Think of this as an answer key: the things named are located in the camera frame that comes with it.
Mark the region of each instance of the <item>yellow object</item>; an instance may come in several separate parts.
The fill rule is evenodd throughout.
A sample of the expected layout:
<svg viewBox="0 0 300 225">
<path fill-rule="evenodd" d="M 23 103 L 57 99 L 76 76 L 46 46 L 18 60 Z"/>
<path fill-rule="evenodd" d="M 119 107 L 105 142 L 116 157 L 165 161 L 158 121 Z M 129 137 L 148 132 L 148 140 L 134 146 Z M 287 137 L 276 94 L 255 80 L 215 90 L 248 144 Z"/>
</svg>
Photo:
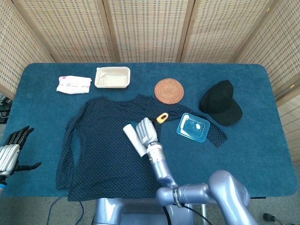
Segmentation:
<svg viewBox="0 0 300 225">
<path fill-rule="evenodd" d="M 160 116 L 158 116 L 156 118 L 158 123 L 163 123 L 165 122 L 165 120 L 169 117 L 169 114 L 167 114 L 166 112 L 164 112 L 163 114 L 161 114 Z"/>
</svg>

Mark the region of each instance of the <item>black cable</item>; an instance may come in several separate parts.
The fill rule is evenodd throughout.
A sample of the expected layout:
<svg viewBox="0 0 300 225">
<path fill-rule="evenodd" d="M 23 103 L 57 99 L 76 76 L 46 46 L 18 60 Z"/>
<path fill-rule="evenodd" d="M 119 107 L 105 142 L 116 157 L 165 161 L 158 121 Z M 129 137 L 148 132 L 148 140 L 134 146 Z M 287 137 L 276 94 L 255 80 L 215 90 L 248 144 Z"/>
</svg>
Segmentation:
<svg viewBox="0 0 300 225">
<path fill-rule="evenodd" d="M 170 215 L 169 215 L 169 212 L 168 212 L 167 208 L 165 206 L 163 206 L 163 209 L 164 209 L 164 212 L 165 212 L 165 216 L 167 217 L 168 225 L 172 225 L 171 218 L 170 218 Z"/>
<path fill-rule="evenodd" d="M 50 220 L 50 214 L 51 214 L 51 210 L 52 210 L 52 207 L 55 205 L 55 203 L 61 199 L 62 197 L 59 197 L 57 198 L 50 206 L 50 209 L 49 209 L 49 214 L 48 214 L 48 219 L 47 219 L 47 225 L 49 225 L 49 220 Z M 81 214 L 81 217 L 79 218 L 79 220 L 75 223 L 75 225 L 78 225 L 80 220 L 83 218 L 83 215 L 84 215 L 84 208 L 83 208 L 83 204 L 81 202 L 79 202 L 80 205 L 81 205 L 81 208 L 82 208 L 82 214 Z"/>
<path fill-rule="evenodd" d="M 184 208 L 188 209 L 188 210 L 191 210 L 192 212 L 196 213 L 197 215 L 201 216 L 209 225 L 212 225 L 212 223 L 207 219 L 205 218 L 205 216 L 203 216 L 200 212 L 197 212 L 196 210 L 188 207 L 188 206 L 183 206 Z"/>
</svg>

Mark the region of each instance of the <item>navy polka dot shirt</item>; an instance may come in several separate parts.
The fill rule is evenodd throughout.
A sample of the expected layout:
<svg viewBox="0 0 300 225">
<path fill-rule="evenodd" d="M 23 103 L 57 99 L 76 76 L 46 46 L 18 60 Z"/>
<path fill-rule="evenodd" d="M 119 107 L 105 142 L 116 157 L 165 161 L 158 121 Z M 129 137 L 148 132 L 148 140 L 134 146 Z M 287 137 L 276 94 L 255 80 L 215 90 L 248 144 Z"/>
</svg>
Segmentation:
<svg viewBox="0 0 300 225">
<path fill-rule="evenodd" d="M 183 113 L 199 116 L 182 105 L 166 105 L 144 95 L 124 102 L 105 97 L 86 102 L 67 124 L 56 172 L 57 189 L 68 189 L 69 201 L 155 197 L 160 184 L 148 156 L 140 158 L 122 129 L 129 121 L 153 119 L 162 113 L 169 113 L 168 120 L 180 118 Z M 81 143 L 76 167 L 71 149 L 75 129 Z M 212 123 L 207 138 L 216 147 L 227 139 Z"/>
</svg>

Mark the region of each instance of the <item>black baseball cap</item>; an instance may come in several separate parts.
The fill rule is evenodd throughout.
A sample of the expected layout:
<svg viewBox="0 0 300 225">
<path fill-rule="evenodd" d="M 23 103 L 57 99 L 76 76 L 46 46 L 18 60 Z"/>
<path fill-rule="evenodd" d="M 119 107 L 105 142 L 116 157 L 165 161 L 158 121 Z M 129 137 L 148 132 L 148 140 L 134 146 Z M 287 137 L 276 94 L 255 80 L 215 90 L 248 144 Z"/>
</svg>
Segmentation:
<svg viewBox="0 0 300 225">
<path fill-rule="evenodd" d="M 229 80 L 212 86 L 203 95 L 199 109 L 223 126 L 235 124 L 243 115 L 242 109 L 233 99 L 233 85 Z"/>
</svg>

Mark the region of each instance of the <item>gray floor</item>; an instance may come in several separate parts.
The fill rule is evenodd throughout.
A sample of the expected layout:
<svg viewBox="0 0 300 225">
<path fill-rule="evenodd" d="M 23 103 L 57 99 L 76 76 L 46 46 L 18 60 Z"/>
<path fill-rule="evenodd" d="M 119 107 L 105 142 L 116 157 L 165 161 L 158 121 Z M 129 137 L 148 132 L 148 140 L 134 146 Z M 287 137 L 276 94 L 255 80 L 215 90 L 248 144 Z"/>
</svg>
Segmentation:
<svg viewBox="0 0 300 225">
<path fill-rule="evenodd" d="M 0 139 L 5 125 L 0 125 Z M 300 180 L 300 165 L 295 166 L 298 180 Z M 0 225 L 46 225 L 49 208 L 56 197 L 6 197 L 0 204 Z M 84 216 L 80 225 L 90 225 L 95 212 L 96 201 L 83 202 Z M 207 218 L 214 225 L 224 225 L 222 214 L 216 205 L 207 205 Z M 263 221 L 263 213 L 270 213 L 283 220 L 286 224 L 300 225 L 300 188 L 292 196 L 270 197 L 254 199 L 250 202 L 249 211 L 260 225 L 271 225 L 272 222 Z M 82 213 L 78 202 L 68 202 L 60 199 L 52 209 L 50 224 L 74 225 Z"/>
</svg>

